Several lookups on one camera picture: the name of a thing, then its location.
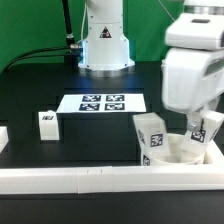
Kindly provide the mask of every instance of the white cube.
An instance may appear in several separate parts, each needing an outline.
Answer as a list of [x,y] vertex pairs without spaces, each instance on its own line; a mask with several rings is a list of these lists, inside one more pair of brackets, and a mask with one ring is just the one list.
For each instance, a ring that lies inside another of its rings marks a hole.
[[205,153],[224,120],[224,114],[216,111],[202,110],[200,115],[203,119],[201,130],[199,132],[187,131],[180,145],[182,150],[197,155]]
[[9,141],[8,132],[6,127],[0,127],[0,153],[5,148]]
[[139,144],[141,165],[148,166],[150,159],[170,155],[165,122],[155,113],[133,116]]
[[56,112],[39,112],[39,127],[41,140],[60,140]]

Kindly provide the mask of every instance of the black table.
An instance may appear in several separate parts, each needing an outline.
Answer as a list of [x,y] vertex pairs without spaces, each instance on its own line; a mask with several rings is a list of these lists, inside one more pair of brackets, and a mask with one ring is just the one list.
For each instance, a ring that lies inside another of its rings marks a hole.
[[[115,78],[94,78],[63,64],[17,65],[0,76],[0,125],[10,142],[0,168],[131,166],[140,164],[132,115],[62,114],[59,142],[41,142],[38,112],[58,108],[65,94],[143,93],[168,132],[184,134],[184,115],[161,102],[160,63],[137,63]],[[221,99],[218,111],[224,111]],[[223,150],[223,129],[216,142]],[[0,196],[1,223],[222,223],[223,191]]]

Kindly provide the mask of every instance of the green background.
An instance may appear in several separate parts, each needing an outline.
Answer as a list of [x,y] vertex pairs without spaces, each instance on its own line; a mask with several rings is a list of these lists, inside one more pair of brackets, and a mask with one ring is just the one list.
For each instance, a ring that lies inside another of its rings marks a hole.
[[[182,3],[161,1],[177,18]],[[69,6],[73,33],[79,40],[84,0],[69,0]],[[65,45],[61,0],[0,0],[0,15],[0,70],[24,52]],[[171,23],[157,0],[124,0],[124,34],[130,40],[131,58],[135,61],[163,59],[168,49],[164,45],[165,30]],[[49,62],[49,59],[34,61]]]

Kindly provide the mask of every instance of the printed marker sheet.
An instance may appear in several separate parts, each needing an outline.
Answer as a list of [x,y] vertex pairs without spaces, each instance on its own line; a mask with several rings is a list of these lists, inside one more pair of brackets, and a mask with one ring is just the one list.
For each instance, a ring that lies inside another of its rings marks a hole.
[[57,113],[146,112],[143,94],[64,95]]

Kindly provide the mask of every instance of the small white block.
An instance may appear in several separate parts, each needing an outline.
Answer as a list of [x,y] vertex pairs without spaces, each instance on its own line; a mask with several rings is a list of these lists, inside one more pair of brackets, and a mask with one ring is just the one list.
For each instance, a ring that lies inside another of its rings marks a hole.
[[8,141],[9,141],[9,138],[8,138],[7,128],[0,127],[0,153],[5,148]]
[[39,127],[41,140],[60,140],[56,112],[39,112]]

